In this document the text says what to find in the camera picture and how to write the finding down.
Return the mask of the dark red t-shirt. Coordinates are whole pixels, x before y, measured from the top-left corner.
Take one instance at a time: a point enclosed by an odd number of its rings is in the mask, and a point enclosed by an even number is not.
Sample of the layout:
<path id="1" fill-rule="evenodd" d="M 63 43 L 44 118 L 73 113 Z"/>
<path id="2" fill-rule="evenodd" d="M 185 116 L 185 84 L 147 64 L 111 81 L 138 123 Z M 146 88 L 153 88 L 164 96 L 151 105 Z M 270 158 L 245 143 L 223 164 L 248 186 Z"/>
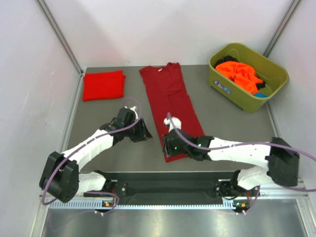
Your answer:
<path id="1" fill-rule="evenodd" d="M 194 137 L 204 135 L 187 94 L 179 63 L 168 63 L 163 67 L 146 66 L 139 72 L 146 88 L 161 143 L 163 143 L 162 136 L 168 133 L 168 127 L 163 124 L 167 113 L 181 121 L 182 129 L 186 133 Z"/>

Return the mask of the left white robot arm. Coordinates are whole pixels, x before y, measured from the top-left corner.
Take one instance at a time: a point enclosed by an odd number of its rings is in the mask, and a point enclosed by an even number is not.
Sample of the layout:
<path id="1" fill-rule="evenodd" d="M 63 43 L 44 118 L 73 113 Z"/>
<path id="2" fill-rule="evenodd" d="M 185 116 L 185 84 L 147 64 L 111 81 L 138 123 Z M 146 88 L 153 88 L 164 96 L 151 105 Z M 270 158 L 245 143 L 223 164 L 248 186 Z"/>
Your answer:
<path id="1" fill-rule="evenodd" d="M 98 192 L 108 195 L 112 184 L 102 171 L 81 173 L 81 169 L 103 151 L 113 147 L 124 138 L 132 142 L 146 141 L 152 137 L 140 117 L 136 106 L 120 108 L 110 123 L 102 125 L 90 137 L 64 152 L 52 152 L 46 161 L 39 180 L 44 194 L 56 200 L 69 202 L 75 195 Z"/>

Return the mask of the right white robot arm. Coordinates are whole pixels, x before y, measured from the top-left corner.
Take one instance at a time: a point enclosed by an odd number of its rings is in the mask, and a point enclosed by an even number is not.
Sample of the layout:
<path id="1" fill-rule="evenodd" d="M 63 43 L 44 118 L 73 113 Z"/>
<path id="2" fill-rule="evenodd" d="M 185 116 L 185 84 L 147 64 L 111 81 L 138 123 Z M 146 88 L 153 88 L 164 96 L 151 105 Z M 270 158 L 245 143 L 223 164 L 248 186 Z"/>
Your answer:
<path id="1" fill-rule="evenodd" d="M 263 184 L 275 183 L 284 187 L 298 184 L 300 155 L 283 139 L 274 137 L 270 142 L 242 143 L 212 136 L 191 136 L 172 129 L 163 135 L 163 152 L 167 157 L 186 155 L 203 161 L 232 161 L 252 165 L 234 172 L 229 189 L 232 196 Z"/>

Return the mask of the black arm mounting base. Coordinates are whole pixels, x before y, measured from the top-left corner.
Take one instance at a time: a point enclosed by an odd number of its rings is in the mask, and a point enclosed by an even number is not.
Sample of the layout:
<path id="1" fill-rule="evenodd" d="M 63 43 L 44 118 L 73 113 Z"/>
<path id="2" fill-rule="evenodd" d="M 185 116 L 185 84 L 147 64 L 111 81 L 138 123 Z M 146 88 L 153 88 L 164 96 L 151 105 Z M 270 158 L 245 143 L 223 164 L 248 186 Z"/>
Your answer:
<path id="1" fill-rule="evenodd" d="M 121 205 L 221 204 L 226 198 L 255 196 L 255 189 L 238 191 L 232 172 L 109 172 L 105 191 Z"/>

